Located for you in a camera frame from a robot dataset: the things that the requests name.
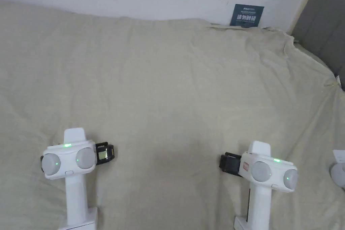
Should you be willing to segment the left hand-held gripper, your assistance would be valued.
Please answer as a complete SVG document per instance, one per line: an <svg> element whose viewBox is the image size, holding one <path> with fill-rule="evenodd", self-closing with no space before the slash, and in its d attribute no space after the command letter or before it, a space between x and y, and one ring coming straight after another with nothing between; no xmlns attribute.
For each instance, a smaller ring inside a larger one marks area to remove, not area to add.
<svg viewBox="0 0 345 230"><path fill-rule="evenodd" d="M64 131L64 142L48 146L41 167L47 179L65 179L67 214L59 230L96 230L97 207L88 207L86 174L115 158L114 145L87 140L83 128Z"/></svg>

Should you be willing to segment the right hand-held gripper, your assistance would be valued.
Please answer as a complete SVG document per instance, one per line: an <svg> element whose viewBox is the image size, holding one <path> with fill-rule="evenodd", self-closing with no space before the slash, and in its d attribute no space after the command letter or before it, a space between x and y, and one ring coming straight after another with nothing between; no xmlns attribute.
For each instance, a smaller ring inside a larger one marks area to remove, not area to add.
<svg viewBox="0 0 345 230"><path fill-rule="evenodd" d="M292 162L273 158L268 143L254 141L242 156L226 152L221 155L222 172L243 177L250 183L246 217L236 216L236 230L268 230L272 190L293 192L298 171Z"/></svg>

